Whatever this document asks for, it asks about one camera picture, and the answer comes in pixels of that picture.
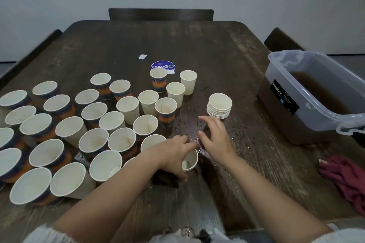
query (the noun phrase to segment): wooden table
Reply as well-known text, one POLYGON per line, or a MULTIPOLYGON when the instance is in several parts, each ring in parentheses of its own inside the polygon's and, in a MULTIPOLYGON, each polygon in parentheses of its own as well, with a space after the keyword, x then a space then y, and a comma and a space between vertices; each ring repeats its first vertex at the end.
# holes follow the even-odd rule
MULTIPOLYGON (((179 81, 182 70, 198 74, 193 95, 185 96, 169 136, 196 132, 205 124, 208 98, 223 92, 233 100, 225 125, 237 153, 274 185, 323 220, 358 214, 335 187, 316 170, 319 158, 340 153, 365 166, 365 152, 350 137, 331 144, 293 146, 276 128, 256 93, 268 66, 267 48, 239 22, 118 22, 80 21, 71 25, 44 52, 5 86, 31 92, 43 81, 54 80, 72 99, 92 88, 92 75, 107 72, 112 80, 127 79, 134 96, 152 89, 150 66, 159 60, 176 65, 168 82, 179 81), (140 54, 147 54, 139 60, 140 54)), ((226 233, 261 227, 232 177, 201 149, 189 182, 178 189, 153 186, 136 200, 115 236, 115 242, 147 241, 165 227, 218 227, 226 233)), ((12 205, 10 187, 0 192, 0 242, 20 242, 37 226, 52 223, 75 200, 57 207, 12 205)))

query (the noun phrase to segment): plastic storage box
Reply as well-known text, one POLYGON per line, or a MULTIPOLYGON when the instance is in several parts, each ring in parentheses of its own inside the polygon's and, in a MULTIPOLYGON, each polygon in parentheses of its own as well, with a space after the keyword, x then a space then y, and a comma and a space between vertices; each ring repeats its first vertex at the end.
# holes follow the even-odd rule
POLYGON ((258 96, 290 142, 331 141, 338 135, 336 129, 365 125, 363 79, 316 52, 285 50, 272 52, 268 58, 258 96), (310 91, 315 91, 318 99, 326 96, 327 107, 336 103, 341 112, 325 107, 292 74, 310 79, 307 88, 312 87, 310 91))

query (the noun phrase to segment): stack of paper cups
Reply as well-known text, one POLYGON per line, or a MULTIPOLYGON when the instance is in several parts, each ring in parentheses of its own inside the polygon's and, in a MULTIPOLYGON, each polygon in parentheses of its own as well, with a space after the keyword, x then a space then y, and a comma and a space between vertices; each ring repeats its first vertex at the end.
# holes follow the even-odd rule
POLYGON ((219 119, 225 119, 229 116, 232 107, 232 100, 223 93, 214 93, 209 97, 207 113, 219 119))

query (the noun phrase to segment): chair backrest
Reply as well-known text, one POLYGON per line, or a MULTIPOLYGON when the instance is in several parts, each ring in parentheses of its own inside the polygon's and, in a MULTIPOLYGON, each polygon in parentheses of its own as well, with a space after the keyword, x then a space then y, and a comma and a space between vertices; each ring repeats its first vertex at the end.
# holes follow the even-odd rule
POLYGON ((264 42, 265 46, 271 51, 283 50, 304 50, 294 39, 290 38, 281 29, 275 28, 264 42))
POLYGON ((212 21, 213 10, 109 8, 110 20, 123 21, 212 21))

